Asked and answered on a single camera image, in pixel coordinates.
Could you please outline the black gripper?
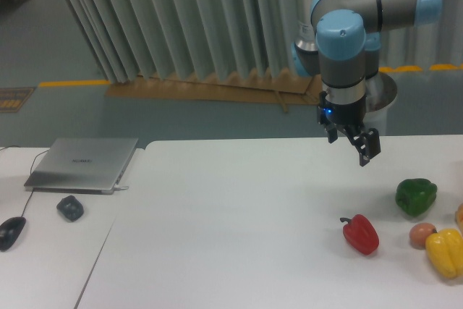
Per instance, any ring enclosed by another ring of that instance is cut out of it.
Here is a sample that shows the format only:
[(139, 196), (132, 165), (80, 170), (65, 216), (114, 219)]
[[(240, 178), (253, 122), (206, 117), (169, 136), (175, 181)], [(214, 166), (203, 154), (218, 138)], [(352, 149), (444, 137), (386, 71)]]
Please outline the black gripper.
[(328, 94), (323, 90), (319, 93), (317, 108), (317, 122), (324, 124), (329, 143), (334, 143), (338, 139), (335, 124), (345, 126), (343, 132), (359, 153), (360, 166), (367, 165), (381, 152), (378, 130), (361, 125), (366, 114), (365, 100), (366, 97), (363, 96), (354, 103), (335, 104), (328, 100)]

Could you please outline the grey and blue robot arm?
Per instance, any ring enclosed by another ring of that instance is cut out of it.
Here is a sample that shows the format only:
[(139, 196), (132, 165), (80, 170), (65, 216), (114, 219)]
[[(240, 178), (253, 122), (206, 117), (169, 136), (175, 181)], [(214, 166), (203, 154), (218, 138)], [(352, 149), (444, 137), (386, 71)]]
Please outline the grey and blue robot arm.
[(434, 23), (442, 7), (443, 0), (297, 0), (297, 70), (321, 76), (318, 124), (330, 143), (345, 135), (360, 166), (381, 152), (379, 131), (365, 125), (365, 115), (390, 104), (378, 71), (380, 33)]

